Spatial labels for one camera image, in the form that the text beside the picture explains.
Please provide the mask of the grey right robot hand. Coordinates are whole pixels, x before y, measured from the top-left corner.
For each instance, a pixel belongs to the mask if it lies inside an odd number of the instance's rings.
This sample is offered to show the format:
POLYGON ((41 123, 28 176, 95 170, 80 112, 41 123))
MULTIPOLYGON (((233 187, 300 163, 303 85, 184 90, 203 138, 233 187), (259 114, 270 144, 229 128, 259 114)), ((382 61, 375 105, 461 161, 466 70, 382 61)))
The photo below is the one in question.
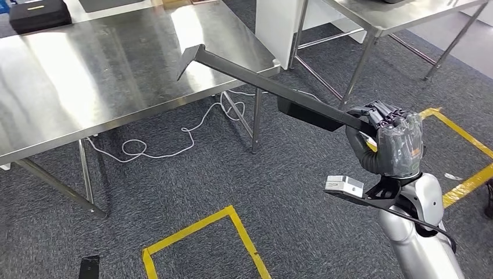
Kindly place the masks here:
POLYGON ((409 178, 420 173, 423 157, 423 125, 421 116, 382 101, 355 106, 347 111, 357 118, 367 117, 376 129, 373 141, 377 150, 367 144, 366 132, 346 126, 346 137, 360 165, 373 174, 409 178))

